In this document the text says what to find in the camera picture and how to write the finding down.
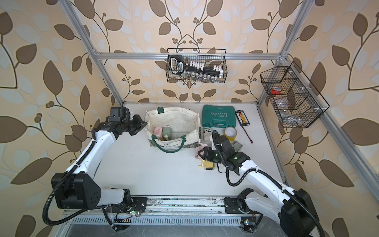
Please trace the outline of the green pencil sharpener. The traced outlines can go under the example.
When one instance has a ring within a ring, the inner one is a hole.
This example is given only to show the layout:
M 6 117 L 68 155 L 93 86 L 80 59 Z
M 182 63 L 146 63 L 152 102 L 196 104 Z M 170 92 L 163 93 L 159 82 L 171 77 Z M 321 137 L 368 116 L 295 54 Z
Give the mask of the green pencil sharpener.
M 239 143 L 238 141 L 234 141 L 232 143 L 232 147 L 234 148 L 236 152 L 239 152 L 242 149 L 243 145 Z
M 162 138 L 165 141 L 172 139 L 172 128 L 169 125 L 166 125 L 162 128 Z

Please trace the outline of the yellow pencil sharpener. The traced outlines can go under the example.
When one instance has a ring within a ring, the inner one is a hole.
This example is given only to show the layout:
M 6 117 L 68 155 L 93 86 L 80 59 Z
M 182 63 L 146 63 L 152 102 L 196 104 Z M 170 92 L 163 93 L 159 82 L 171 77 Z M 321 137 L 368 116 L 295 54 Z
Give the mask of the yellow pencil sharpener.
M 203 168 L 204 170 L 214 170 L 214 164 L 204 160 L 201 161 L 201 164 L 198 167 Z

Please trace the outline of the pink pencil sharpener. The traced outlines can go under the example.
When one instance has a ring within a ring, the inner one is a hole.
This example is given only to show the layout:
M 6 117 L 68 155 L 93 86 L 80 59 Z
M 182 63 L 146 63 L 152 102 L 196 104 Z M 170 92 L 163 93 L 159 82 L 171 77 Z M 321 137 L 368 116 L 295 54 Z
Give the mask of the pink pencil sharpener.
M 195 158 L 202 160 L 202 155 L 204 154 L 204 148 L 208 147 L 207 144 L 199 143 L 195 148 Z
M 155 135 L 159 140 L 162 140 L 162 132 L 163 132 L 163 128 L 162 128 L 162 127 L 155 127 L 155 128 L 154 128 L 154 135 Z

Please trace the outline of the cream pencil sharpener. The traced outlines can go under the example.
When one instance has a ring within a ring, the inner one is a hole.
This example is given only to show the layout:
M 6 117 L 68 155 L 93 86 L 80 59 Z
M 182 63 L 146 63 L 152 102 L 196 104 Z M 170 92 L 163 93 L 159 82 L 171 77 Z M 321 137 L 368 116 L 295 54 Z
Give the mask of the cream pencil sharpener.
M 209 142 L 212 137 L 212 129 L 211 128 L 203 128 L 202 129 L 202 141 Z

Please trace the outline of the cream floral tote bag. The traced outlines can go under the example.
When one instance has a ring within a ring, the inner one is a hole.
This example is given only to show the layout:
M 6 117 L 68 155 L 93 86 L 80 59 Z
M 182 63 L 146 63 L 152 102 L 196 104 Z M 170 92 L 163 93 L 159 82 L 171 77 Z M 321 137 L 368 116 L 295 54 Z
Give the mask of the cream floral tote bag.
M 176 153 L 183 148 L 196 148 L 200 138 L 200 115 L 190 109 L 181 107 L 158 107 L 146 112 L 144 121 L 147 122 L 148 141 L 152 147 L 157 147 L 165 153 Z M 154 129 L 170 128 L 168 138 L 158 136 Z

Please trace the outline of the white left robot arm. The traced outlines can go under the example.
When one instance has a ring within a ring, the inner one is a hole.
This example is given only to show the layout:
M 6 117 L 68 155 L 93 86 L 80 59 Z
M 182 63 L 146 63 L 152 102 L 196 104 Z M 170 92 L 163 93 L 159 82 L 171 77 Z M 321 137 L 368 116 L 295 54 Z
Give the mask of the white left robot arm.
M 105 213 L 109 206 L 117 206 L 122 211 L 133 209 L 128 189 L 101 188 L 94 177 L 106 152 L 120 135 L 134 136 L 146 126 L 140 115 L 131 115 L 125 107 L 111 107 L 106 120 L 92 129 L 92 139 L 79 158 L 65 172 L 52 177 L 52 192 L 42 210 L 43 222 L 56 226 L 89 210 L 101 209 Z M 48 213 L 53 201 L 60 209 L 76 212 L 61 220 L 51 220 Z

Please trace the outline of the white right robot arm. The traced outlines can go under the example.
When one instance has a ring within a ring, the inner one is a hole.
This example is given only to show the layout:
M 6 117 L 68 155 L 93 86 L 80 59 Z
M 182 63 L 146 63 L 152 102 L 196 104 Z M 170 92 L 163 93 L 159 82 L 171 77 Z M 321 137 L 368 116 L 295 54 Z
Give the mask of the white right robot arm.
M 203 160 L 223 165 L 226 181 L 232 187 L 244 180 L 250 181 L 263 194 L 251 188 L 243 190 L 239 196 L 240 212 L 256 211 L 277 222 L 289 237 L 310 237 L 318 231 L 320 237 L 326 235 L 321 226 L 311 196 L 303 189 L 295 190 L 266 173 L 248 155 L 237 152 L 229 139 L 213 130 L 212 147 L 200 151 Z

